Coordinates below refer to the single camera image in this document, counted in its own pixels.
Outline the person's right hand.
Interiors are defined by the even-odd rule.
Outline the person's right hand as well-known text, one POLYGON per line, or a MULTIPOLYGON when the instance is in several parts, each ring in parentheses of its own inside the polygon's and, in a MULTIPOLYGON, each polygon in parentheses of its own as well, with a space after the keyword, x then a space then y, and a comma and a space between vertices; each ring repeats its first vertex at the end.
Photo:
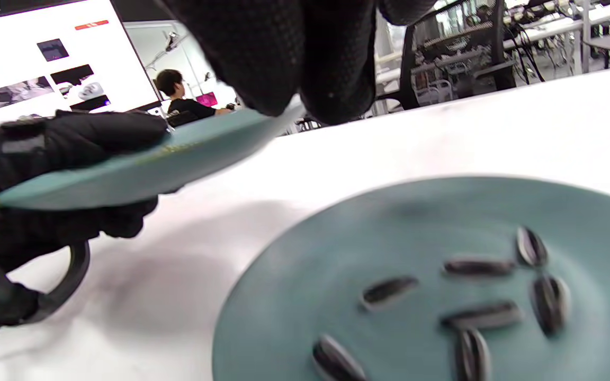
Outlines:
POLYGON ((376 99, 376 17, 407 26, 433 1, 160 1, 245 106, 279 116, 298 95, 313 119, 349 122, 376 99))

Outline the person's left hand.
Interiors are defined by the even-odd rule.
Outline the person's left hand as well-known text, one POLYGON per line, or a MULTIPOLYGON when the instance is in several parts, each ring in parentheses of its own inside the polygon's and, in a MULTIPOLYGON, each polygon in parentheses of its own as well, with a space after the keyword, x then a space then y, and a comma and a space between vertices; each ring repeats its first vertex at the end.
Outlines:
MULTIPOLYGON (((135 113, 73 113, 9 122, 0 127, 0 192, 48 172, 90 167, 113 156, 149 149, 167 122, 135 113)), ((0 210, 0 266, 12 271, 34 258, 106 234, 130 239, 142 231, 157 197, 99 209, 39 212, 0 210)))

